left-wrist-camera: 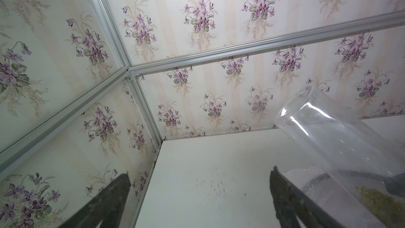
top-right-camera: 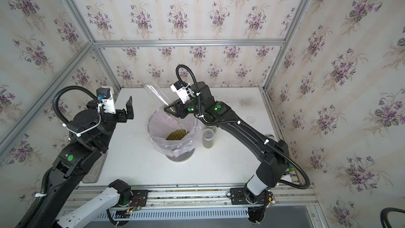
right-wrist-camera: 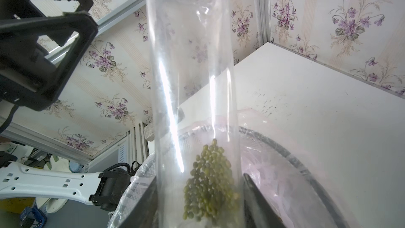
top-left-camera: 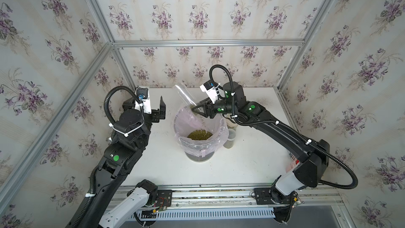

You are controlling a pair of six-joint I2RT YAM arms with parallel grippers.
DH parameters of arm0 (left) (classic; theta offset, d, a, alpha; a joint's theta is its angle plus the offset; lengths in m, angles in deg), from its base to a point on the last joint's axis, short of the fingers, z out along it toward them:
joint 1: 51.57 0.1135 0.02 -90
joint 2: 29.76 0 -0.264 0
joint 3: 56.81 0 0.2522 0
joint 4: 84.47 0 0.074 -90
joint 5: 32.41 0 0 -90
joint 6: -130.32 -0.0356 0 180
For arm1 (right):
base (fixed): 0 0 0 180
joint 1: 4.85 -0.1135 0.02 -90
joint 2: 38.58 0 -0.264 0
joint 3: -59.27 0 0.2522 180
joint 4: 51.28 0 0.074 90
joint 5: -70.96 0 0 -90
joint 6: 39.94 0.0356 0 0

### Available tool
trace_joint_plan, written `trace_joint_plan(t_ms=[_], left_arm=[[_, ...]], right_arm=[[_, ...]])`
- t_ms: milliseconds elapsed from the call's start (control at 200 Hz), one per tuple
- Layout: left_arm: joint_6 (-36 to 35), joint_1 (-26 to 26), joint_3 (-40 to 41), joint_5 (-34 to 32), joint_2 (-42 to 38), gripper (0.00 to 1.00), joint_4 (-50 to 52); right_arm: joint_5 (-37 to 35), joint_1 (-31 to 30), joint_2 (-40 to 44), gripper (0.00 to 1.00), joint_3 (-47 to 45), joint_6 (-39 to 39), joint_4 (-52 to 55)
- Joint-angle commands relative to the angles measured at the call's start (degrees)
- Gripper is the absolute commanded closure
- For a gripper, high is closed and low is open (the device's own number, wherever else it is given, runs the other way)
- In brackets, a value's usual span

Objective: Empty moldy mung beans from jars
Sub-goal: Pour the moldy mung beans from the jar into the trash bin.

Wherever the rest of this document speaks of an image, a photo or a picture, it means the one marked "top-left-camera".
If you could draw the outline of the jar with beige lid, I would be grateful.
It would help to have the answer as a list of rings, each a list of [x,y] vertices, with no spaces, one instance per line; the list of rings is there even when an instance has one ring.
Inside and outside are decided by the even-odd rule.
[[[227,127],[230,129],[235,130],[238,127],[238,124],[232,122],[231,120],[229,120],[228,118],[225,119],[226,123],[227,123]]]

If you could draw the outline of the clear jar with mung beans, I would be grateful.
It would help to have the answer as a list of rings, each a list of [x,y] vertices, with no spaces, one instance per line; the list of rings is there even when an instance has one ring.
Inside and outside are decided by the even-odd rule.
[[[186,105],[186,107],[188,107],[189,110],[192,110],[198,105],[198,101],[183,83],[175,84],[172,87],[172,90],[180,97],[181,101]]]

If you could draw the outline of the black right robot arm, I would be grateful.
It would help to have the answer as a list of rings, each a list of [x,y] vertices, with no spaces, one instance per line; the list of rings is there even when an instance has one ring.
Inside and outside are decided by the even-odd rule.
[[[236,124],[250,126],[268,135],[297,160],[297,166],[275,181],[273,190],[288,196],[303,187],[316,187],[320,182],[329,158],[330,145],[324,140],[315,141],[302,136],[290,126],[274,117],[264,106],[248,101],[241,85],[226,83],[222,88],[224,97],[219,97],[219,87],[211,80],[200,86],[208,97],[192,108],[193,112],[213,119],[216,115],[230,115]]]

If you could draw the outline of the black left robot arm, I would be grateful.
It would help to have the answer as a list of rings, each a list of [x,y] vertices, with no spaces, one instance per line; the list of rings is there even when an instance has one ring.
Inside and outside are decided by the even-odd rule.
[[[119,228],[140,208],[155,202],[158,187],[144,179],[117,206],[107,209],[145,151],[153,123],[165,119],[166,104],[160,100],[159,105],[150,114],[142,114],[131,106],[113,124],[117,129],[113,131],[112,144],[92,170],[89,190],[68,222],[68,228]]]

